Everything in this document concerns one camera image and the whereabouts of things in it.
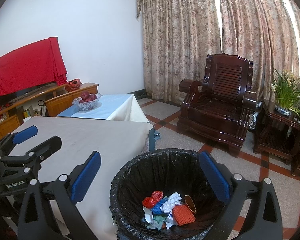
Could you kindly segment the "wooden tv cabinet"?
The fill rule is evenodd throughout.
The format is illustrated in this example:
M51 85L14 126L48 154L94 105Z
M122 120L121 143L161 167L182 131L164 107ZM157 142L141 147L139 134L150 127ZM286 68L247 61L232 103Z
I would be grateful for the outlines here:
M0 139L22 125L28 115L39 113L42 116L55 117L72 106L73 100L83 91L97 93L98 86L96 83L84 83L79 89L68 92L65 90L65 85L57 86L52 83L22 96L13 104L0 110L0 118L3 118L0 121Z

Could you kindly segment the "blue plastic bag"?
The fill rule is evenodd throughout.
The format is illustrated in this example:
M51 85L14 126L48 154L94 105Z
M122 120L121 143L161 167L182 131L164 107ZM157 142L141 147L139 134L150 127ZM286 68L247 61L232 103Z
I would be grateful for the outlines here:
M168 200L168 197L162 198L160 201L157 202L157 204L151 209L153 215L162 215L164 214L161 211L161 206Z

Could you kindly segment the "floral beige curtain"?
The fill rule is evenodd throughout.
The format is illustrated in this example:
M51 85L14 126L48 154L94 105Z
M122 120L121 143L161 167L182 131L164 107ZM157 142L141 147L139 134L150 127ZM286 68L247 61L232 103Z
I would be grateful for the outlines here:
M207 55L253 61L252 90L273 99L275 70L300 77L300 8L294 0L137 0L144 80L157 100L181 103L183 79L200 80Z

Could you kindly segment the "black lined trash bin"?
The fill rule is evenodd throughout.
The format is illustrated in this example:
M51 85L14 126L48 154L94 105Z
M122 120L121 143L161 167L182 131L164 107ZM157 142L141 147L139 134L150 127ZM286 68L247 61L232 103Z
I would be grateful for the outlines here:
M152 192L189 195L196 220L171 229L151 230L142 222L142 201ZM224 204L215 196L192 150L166 148L134 157L119 170L110 188L110 211L118 239L204 239Z

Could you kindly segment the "light blue tablecloth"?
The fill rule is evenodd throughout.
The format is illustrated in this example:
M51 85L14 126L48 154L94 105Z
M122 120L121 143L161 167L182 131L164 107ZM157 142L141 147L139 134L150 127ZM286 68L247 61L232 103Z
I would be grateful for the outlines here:
M102 95L92 110L80 111L72 105L57 117L149 122L133 94Z

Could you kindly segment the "red apples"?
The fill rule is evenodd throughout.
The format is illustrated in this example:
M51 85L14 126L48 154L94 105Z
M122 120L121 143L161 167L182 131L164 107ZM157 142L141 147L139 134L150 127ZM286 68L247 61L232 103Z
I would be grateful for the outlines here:
M84 91L81 93L80 103L91 102L97 99L96 94L90 94L88 91Z

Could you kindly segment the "green potted plant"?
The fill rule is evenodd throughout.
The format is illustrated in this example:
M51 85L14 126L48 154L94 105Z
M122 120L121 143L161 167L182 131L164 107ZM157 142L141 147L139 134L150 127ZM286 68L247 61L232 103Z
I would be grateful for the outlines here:
M271 90L275 95L275 110L286 117L294 114L300 120L300 77L288 70L274 69Z

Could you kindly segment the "white plastic bag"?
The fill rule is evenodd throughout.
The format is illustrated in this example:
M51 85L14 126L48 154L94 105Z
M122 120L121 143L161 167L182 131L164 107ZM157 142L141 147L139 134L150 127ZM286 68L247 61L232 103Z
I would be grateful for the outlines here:
M171 194L160 207L162 213L169 214L175 206L181 205L181 195L178 192Z

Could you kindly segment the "white blue paper cup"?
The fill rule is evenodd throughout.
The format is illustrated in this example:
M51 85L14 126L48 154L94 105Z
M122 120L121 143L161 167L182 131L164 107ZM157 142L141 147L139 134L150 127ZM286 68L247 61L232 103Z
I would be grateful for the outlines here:
M160 231L163 229L170 229L171 227L178 225L171 212L169 214L162 213L156 215L144 206L142 209L144 211L144 217L141 221L146 224L147 229Z

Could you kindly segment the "orange foam fruit net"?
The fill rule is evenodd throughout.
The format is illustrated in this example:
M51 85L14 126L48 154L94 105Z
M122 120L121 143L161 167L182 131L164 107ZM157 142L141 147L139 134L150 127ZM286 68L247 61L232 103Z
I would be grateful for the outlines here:
M195 222L195 216L187 205L176 205L173 210L173 217L179 226Z

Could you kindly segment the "red cloth over television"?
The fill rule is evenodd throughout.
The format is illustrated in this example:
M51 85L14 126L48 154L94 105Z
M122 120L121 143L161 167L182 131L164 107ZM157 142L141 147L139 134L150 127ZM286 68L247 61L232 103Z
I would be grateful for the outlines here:
M49 37L0 57L0 96L55 82L67 83L58 38Z

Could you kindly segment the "glass fruit bowl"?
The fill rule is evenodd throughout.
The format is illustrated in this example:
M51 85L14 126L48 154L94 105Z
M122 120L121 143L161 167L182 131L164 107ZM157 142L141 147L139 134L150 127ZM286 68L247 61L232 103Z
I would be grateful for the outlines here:
M97 94L91 94L91 95L95 97L94 100L87 101L87 102L80 102L81 98L75 98L72 101L72 104L75 107L77 107L77 109L79 111L90 111L90 110L93 110L93 109L97 108L98 106L100 106L99 100L102 97L102 94L97 93Z

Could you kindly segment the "dark wooden side table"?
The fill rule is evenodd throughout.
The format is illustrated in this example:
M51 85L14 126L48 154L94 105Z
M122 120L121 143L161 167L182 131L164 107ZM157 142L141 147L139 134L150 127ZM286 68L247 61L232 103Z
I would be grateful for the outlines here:
M300 175L300 119L294 113L280 114L268 100L262 101L254 134L254 153L263 152L290 165L293 176Z

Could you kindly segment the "red plastic bag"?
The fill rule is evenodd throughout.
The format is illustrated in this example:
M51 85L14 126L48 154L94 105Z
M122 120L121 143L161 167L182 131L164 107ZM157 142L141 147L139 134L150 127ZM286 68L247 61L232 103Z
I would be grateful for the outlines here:
M156 204L158 202L160 202L163 198L163 192L162 191L154 191L152 192L150 197L146 197L143 201L142 201L142 205L145 208L148 209L152 209L153 207L156 206Z

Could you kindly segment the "red paper cup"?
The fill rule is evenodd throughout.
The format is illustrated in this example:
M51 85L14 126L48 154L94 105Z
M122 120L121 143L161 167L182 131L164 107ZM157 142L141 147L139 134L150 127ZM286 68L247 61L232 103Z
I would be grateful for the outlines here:
M197 209L196 206L192 200L192 198L189 195L185 195L184 196L184 200L185 200L185 204L187 205L187 207L189 208L189 210L193 213L196 214L197 213Z

